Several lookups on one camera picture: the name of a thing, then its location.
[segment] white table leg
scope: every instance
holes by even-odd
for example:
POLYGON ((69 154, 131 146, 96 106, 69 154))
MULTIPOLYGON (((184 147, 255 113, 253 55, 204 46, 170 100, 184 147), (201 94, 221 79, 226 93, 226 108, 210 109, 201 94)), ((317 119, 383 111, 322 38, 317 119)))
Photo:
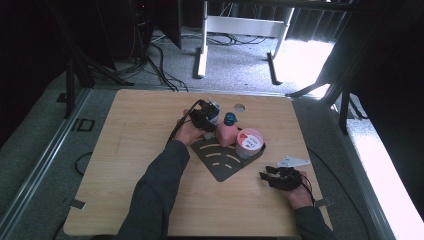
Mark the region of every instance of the white table leg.
POLYGON ((208 2, 203 2, 203 24, 202 24, 202 47, 199 56, 199 68, 197 69, 197 76, 203 78, 206 76, 206 60, 208 58, 208 46, 206 39, 208 35, 208 2))
POLYGON ((272 60, 274 60, 277 57, 278 52, 280 51, 280 47, 282 43, 284 42, 284 40, 286 39, 287 31, 289 30, 289 27, 290 27, 290 20, 293 16, 293 11, 294 11, 294 8, 290 8, 290 13, 284 19, 284 29, 281 30, 280 36, 278 37, 277 46, 275 47, 275 51, 272 54, 272 60))

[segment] wooden table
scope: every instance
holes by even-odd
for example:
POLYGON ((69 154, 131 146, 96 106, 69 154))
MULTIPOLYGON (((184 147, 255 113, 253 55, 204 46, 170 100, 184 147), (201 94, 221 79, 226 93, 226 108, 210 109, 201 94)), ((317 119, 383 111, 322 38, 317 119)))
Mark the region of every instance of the wooden table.
MULTIPOLYGON (((235 112, 237 125, 259 130, 267 148, 259 159, 224 182, 216 181, 190 148, 169 236, 298 235, 288 201, 258 174, 285 155, 309 159, 289 99, 142 90, 117 93, 75 197, 86 206, 71 208, 64 231, 69 235, 116 234, 128 213, 135 184, 163 150, 182 110, 208 98, 221 105, 220 121, 226 112, 235 112), (246 110, 236 112, 235 104, 243 104, 246 110)), ((308 173, 313 194, 321 199, 312 165, 297 169, 308 173)), ((331 226, 326 209, 321 211, 331 226)))

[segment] black device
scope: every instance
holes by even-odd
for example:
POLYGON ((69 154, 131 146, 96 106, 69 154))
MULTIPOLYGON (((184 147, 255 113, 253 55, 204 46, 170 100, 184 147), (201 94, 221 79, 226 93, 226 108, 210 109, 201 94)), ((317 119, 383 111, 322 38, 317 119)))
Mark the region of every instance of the black device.
POLYGON ((214 119, 219 114, 219 106, 215 102, 206 102, 205 100, 199 99, 197 100, 193 106, 188 110, 188 112, 178 121, 174 130, 168 138, 168 142, 171 141, 178 129, 186 123, 186 117, 190 116, 191 122, 196 128, 205 130, 206 132, 215 132, 216 124, 214 123, 214 119))
POLYGON ((200 105, 200 109, 193 109, 189 113, 193 125, 206 132, 215 132, 216 125, 211 120, 218 116, 219 108, 204 100, 199 100, 197 103, 200 105))
POLYGON ((268 182, 270 187, 291 191, 302 184, 302 175, 294 168, 279 167, 274 168, 266 166, 266 173, 259 172, 262 180, 268 182))

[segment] hand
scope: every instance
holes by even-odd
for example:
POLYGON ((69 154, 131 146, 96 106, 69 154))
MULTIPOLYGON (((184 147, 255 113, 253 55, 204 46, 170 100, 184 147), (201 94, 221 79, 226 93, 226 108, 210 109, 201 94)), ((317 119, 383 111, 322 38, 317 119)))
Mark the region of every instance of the hand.
MULTIPOLYGON (((183 114, 185 115, 188 112, 187 109, 184 110, 183 114)), ((191 122, 190 116, 184 120, 184 124, 178 129, 175 134, 174 140, 178 140, 184 143, 186 146, 190 146, 195 142, 200 136, 204 135, 206 132, 202 129, 196 128, 191 122)))
MULTIPOLYGON (((302 177, 302 182, 306 186, 308 186, 308 182, 306 180, 306 172, 300 172, 302 177)), ((293 209, 298 209, 301 207, 313 206, 311 195, 309 191, 303 186, 300 185, 298 188, 292 191, 282 191, 283 195, 289 200, 293 209)))

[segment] small black object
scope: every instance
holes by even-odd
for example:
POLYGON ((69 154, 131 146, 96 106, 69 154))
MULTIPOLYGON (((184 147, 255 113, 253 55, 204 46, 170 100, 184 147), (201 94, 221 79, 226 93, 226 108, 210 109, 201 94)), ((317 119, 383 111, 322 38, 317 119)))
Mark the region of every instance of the small black object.
POLYGON ((193 125, 197 128, 203 129, 206 132, 215 132, 216 125, 209 120, 213 119, 219 113, 219 109, 211 102, 207 103, 204 100, 199 100, 200 110, 193 109, 190 112, 190 118, 193 125))
POLYGON ((260 172, 259 176, 262 180, 268 182, 270 187, 281 189, 284 191, 291 191, 298 188, 302 184, 302 175, 299 171, 294 168, 274 168, 266 166, 266 172, 260 172))

